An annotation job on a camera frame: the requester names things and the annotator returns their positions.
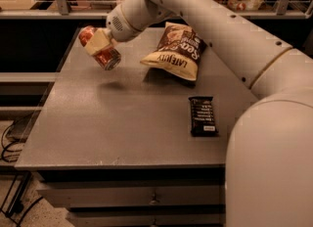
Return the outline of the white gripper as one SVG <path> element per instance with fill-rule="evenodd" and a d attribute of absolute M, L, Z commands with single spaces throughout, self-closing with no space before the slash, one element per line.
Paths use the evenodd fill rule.
<path fill-rule="evenodd" d="M 121 5 L 117 5 L 108 15 L 107 28 L 98 28 L 91 36 L 84 49 L 90 56 L 112 46 L 112 39 L 117 42 L 127 42 L 137 37 L 141 30 L 134 28 L 122 12 Z"/>

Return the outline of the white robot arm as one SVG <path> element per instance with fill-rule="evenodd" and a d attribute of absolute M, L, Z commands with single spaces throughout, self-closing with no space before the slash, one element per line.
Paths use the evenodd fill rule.
<path fill-rule="evenodd" d="M 226 154 L 227 227 L 313 227 L 312 60 L 213 0 L 125 0 L 86 50 L 126 42 L 180 16 L 257 101 L 237 120 Z"/>

